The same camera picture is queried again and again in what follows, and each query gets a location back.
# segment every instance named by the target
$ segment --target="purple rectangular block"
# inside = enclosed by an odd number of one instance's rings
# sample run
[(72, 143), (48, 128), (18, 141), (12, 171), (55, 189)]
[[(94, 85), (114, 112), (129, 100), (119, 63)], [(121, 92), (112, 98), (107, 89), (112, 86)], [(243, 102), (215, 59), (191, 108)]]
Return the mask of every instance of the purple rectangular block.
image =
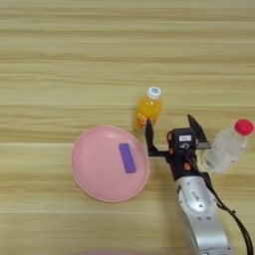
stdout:
[(131, 156), (131, 151), (128, 143), (120, 143), (119, 149), (124, 163), (126, 173), (136, 172), (135, 164)]

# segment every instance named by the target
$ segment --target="water bottle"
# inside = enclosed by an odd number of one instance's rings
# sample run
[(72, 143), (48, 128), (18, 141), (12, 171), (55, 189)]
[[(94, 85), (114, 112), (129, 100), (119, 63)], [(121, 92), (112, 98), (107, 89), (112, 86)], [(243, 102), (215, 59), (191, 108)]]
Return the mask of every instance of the water bottle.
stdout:
[(234, 127), (220, 131), (212, 148), (202, 155), (202, 164), (209, 171), (226, 171), (246, 151), (249, 135), (254, 126), (247, 120), (239, 120)]

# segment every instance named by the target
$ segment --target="bottle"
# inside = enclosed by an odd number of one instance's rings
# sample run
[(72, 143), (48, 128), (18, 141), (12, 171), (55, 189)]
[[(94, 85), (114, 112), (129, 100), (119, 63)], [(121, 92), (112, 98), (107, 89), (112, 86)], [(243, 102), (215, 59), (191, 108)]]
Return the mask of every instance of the bottle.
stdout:
[(138, 106), (133, 120), (133, 129), (142, 132), (145, 128), (147, 118), (152, 124), (155, 124), (162, 110), (161, 89), (158, 87), (150, 87), (147, 95), (138, 101)]
[(249, 134), (254, 126), (247, 120), (239, 120), (234, 127), (218, 133), (212, 148), (202, 155), (202, 164), (209, 171), (226, 171), (247, 149)]

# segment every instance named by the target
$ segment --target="orange juice bottle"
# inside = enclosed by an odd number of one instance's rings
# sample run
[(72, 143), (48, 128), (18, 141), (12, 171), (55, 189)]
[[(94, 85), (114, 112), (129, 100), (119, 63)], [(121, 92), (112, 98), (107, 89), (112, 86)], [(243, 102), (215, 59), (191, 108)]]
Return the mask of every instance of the orange juice bottle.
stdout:
[(143, 131), (148, 118), (152, 124), (155, 124), (159, 113), (162, 110), (160, 96), (160, 88), (150, 87), (147, 91), (147, 95), (140, 98), (133, 121), (133, 129), (135, 131)]

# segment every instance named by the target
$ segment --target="white bottle cap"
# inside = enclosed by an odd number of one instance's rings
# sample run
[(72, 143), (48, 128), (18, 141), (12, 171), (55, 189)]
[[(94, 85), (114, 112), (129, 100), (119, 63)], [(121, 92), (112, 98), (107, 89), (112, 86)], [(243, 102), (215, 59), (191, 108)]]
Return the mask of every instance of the white bottle cap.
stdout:
[(147, 91), (147, 96), (152, 100), (159, 100), (161, 96), (161, 89), (159, 87), (150, 87)]

